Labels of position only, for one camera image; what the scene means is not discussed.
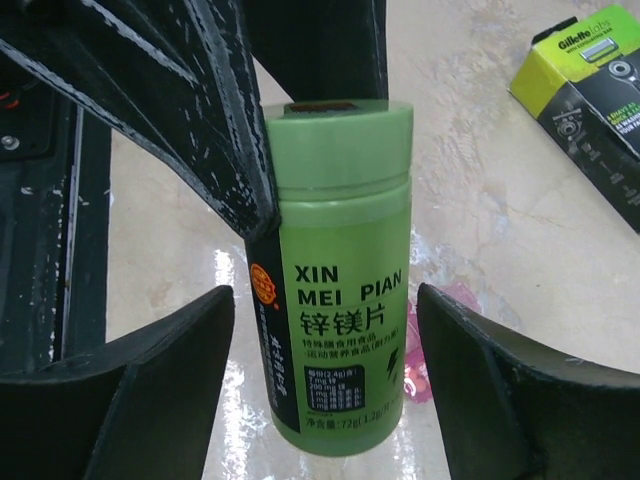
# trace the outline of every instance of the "razor packaging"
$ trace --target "razor packaging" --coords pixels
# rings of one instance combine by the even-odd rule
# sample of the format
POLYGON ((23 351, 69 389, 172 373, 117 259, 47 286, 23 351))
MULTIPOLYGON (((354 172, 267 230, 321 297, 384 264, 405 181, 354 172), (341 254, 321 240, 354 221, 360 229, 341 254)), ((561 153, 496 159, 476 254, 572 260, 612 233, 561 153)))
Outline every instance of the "razor packaging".
POLYGON ((640 233, 640 23, 611 5, 536 35, 512 95, 640 233))

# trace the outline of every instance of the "supplement bottle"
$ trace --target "supplement bottle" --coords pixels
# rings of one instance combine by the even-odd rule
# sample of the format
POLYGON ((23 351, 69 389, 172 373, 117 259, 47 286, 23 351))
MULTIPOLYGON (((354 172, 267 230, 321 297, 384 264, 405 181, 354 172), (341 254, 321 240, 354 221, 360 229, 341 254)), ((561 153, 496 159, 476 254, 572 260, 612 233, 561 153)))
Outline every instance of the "supplement bottle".
POLYGON ((386 100, 265 108, 282 224, 247 260, 273 421, 347 456, 402 413, 413 109, 386 100))

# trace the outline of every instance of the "pink plastic bag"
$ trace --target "pink plastic bag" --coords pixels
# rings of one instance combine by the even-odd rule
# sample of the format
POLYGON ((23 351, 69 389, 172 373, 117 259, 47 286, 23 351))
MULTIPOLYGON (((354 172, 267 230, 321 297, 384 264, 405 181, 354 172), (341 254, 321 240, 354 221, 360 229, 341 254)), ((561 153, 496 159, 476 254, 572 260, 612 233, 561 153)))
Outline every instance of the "pink plastic bag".
MULTIPOLYGON (((480 305, 476 296, 462 283, 455 283, 440 288, 452 298, 467 307, 480 312, 480 305)), ((424 352, 420 342, 418 330, 418 316, 416 307, 409 301, 407 312, 407 355, 404 363, 404 391, 415 403, 428 402, 433 398, 424 352)))

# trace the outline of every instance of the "curved black plastic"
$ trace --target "curved black plastic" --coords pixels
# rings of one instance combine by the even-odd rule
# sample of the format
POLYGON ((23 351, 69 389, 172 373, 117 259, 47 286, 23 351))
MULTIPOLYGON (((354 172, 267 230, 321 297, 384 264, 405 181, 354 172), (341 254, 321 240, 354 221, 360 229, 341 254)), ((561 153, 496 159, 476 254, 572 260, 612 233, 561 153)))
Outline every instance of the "curved black plastic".
POLYGON ((553 350, 422 285, 418 318, 453 480, 640 475, 640 376, 553 350))
POLYGON ((0 376, 0 478, 199 480, 234 320, 220 287, 34 373, 0 376))

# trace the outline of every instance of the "marble floor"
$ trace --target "marble floor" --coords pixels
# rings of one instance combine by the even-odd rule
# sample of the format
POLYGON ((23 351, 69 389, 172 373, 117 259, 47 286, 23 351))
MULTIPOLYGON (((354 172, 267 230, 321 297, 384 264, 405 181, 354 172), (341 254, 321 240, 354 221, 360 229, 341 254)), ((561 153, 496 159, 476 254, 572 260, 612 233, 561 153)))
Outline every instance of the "marble floor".
MULTIPOLYGON (((389 82, 416 108, 411 296, 421 282, 461 282, 490 318, 640 372, 640 241, 507 92, 535 33, 608 3, 388 2, 389 82)), ((259 71, 263 102, 286 101, 259 71)), ((215 285, 235 289, 206 480, 449 478, 433 402, 407 401, 395 433, 357 457, 289 446, 269 417, 241 241, 163 164, 119 135, 113 144, 109 337, 215 285)))

